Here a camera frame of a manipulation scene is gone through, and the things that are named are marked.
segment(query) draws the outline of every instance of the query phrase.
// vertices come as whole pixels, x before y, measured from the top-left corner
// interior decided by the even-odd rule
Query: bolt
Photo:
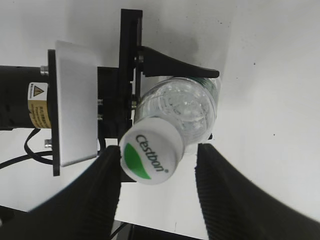
[[[45,139],[44,140],[44,148],[52,148],[52,139]]]
[[[139,64],[143,64],[144,63],[144,56],[143,55],[139,55]]]
[[[132,110],[136,110],[137,109],[137,101],[136,100],[132,100],[131,101],[131,109]]]
[[[40,67],[40,74],[42,76],[49,76],[49,67],[48,66],[41,66]]]

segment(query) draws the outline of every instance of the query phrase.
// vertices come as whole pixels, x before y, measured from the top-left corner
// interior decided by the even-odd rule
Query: plastic water bottle
[[[172,77],[148,91],[120,141],[128,176],[150,185],[170,178],[185,151],[209,138],[220,88],[219,78]]]

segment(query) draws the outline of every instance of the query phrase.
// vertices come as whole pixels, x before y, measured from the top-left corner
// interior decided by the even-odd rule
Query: green label
[[[141,158],[137,151],[129,143],[124,149],[124,160],[128,168],[137,176],[143,179],[151,179],[151,177],[146,172]]]
[[[190,79],[199,83],[202,87],[207,89],[211,96],[213,97],[214,103],[218,105],[219,92],[216,85],[212,82],[210,78],[205,77],[189,77]]]

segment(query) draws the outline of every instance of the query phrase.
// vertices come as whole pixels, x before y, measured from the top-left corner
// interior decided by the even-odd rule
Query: yellow warning sticker
[[[28,108],[33,125],[38,129],[50,129],[51,123],[47,106],[48,84],[30,82],[28,89]]]

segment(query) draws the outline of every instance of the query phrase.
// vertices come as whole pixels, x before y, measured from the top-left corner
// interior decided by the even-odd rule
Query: white bottle cap
[[[178,130],[158,117],[145,118],[134,124],[119,145],[125,173],[139,183],[150,185],[170,178],[185,150]]]

